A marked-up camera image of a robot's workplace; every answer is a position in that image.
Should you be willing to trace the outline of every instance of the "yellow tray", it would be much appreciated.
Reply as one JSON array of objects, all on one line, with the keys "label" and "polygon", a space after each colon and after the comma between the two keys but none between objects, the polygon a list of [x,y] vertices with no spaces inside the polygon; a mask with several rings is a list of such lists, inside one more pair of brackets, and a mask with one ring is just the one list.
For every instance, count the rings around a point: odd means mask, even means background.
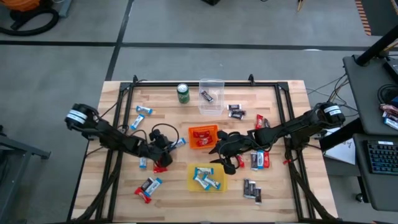
[{"label": "yellow tray", "polygon": [[[213,168],[214,174],[209,175],[209,178],[219,182],[221,184],[220,189],[215,189],[214,187],[210,187],[209,190],[203,189],[203,187],[193,179],[195,175],[196,167],[206,167]],[[225,192],[227,190],[228,180],[226,174],[224,173],[224,167],[221,164],[189,164],[188,165],[188,177],[187,177],[187,185],[188,190],[192,192]]]}]

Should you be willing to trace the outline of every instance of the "chair wheel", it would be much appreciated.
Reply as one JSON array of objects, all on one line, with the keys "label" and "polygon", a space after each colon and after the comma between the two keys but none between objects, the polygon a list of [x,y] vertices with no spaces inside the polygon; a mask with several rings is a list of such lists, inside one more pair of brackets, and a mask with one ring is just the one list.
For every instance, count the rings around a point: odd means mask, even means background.
[{"label": "chair wheel", "polygon": [[363,203],[363,195],[362,195],[362,193],[357,194],[357,195],[355,196],[355,200],[357,200],[358,202]]}]

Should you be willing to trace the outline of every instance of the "gray floor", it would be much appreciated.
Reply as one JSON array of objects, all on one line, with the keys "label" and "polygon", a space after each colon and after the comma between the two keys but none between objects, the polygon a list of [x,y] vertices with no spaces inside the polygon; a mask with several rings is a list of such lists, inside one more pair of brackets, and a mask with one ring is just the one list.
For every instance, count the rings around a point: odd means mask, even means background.
[{"label": "gray floor", "polygon": [[[0,34],[0,40],[115,42],[127,2],[75,0],[69,18],[48,33],[20,38]],[[364,33],[354,0],[307,0],[300,13],[296,3],[222,0],[210,7],[199,0],[135,0],[124,42],[358,47],[378,39]],[[27,27],[46,19],[40,16]],[[0,26],[6,24],[10,20],[0,6]],[[48,161],[32,159],[13,219],[66,219],[86,141],[68,131],[63,118],[73,103],[98,104],[112,53],[112,47],[0,45],[0,124],[10,137],[52,151]],[[360,52],[122,47],[113,80],[131,80],[133,75],[148,80],[241,80],[252,73],[258,80],[300,79],[307,88],[317,88],[342,76],[342,58],[352,54]],[[330,85],[320,92],[329,95],[332,89]],[[349,86],[340,93],[355,106]],[[314,105],[328,97],[312,93],[309,98]],[[330,182],[344,220],[398,220],[398,213],[356,203],[356,179],[330,176]]]}]

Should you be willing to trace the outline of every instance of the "clear plastic container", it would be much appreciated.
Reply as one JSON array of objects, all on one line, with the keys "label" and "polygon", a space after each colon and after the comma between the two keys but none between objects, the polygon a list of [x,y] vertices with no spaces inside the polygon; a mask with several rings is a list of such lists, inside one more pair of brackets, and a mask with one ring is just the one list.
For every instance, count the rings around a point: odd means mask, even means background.
[{"label": "clear plastic container", "polygon": [[[209,102],[201,94],[206,91],[213,101]],[[224,110],[224,80],[201,79],[199,81],[199,111],[204,115],[220,115]]]}]

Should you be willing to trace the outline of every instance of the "orange tray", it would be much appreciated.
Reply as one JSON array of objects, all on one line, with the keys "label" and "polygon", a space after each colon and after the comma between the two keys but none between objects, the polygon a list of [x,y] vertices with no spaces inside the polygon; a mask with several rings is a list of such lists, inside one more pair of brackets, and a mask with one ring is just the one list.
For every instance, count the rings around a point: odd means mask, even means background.
[{"label": "orange tray", "polygon": [[[194,131],[210,131],[210,136],[213,140],[210,144],[204,145],[204,146],[197,146],[197,141],[200,140],[201,138],[195,138],[193,137],[193,132]],[[218,141],[217,137],[217,131],[218,131],[218,126],[215,125],[209,125],[209,126],[201,126],[201,127],[191,127],[188,128],[188,134],[189,134],[189,146],[191,149],[206,149],[210,147],[215,147],[216,143]]]}]

